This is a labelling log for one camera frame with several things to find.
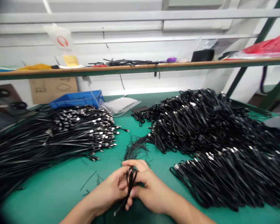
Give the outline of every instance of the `plastic bag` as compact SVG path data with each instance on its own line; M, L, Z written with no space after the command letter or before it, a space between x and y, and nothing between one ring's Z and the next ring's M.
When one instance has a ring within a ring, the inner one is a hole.
M44 30L48 33L51 41L62 53L62 57L68 67L78 66L78 59L74 53L74 44L69 29L57 26L55 23L49 26L43 26Z
M195 51L212 49L216 43L217 43L217 39L206 40L206 41L201 39L198 42L198 46Z
M128 97L121 97L115 100L111 100L108 102L102 102L101 107L109 110L112 115L125 113L129 109L137 106L141 101L134 100Z
M226 60L278 57L280 57L280 36L247 47L240 52L234 53Z

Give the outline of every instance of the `yellow paper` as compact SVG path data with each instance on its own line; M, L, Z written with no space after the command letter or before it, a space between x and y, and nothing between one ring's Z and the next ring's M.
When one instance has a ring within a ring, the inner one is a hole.
M74 67L74 66L78 66L78 59L76 56L74 55L68 55L68 54L64 54L63 56L63 60L66 63L66 66L68 67Z

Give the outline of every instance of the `red plastic bag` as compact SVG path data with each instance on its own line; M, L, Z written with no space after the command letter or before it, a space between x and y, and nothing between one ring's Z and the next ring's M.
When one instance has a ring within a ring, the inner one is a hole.
M246 49L234 53L228 59L251 59L251 58L276 58L280 57L280 36L275 39L259 42Z

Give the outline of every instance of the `white cable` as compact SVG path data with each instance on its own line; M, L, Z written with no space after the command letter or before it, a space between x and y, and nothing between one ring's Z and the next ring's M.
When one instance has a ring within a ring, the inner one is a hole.
M101 106L104 107L103 105L100 105L100 107L101 107ZM105 108L105 107L104 107L104 108ZM105 109L108 110L107 108L105 108Z
M127 111L128 111L128 110L127 110ZM125 111L125 112L127 112L127 111ZM123 115L125 112L123 112L121 115ZM121 116L121 115L112 116L112 117L119 117L119 116Z
M96 100L96 98L94 97L94 94L92 93L91 89L90 89L90 92L91 92L93 98ZM99 105L97 100L96 100L96 104L97 104L97 107L100 108L100 105Z

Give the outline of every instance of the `blue plastic crate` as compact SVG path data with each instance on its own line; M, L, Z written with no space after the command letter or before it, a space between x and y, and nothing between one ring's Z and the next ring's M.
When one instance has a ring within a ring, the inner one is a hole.
M98 103L100 103L100 100L104 101L101 90L95 90L92 91L92 93L95 96ZM80 93L68 93L52 101L49 104L52 108L57 108L66 105L72 105L72 106L92 105L95 108L99 108L99 105L97 105L96 100L93 98L91 91L88 91L88 92L80 92Z

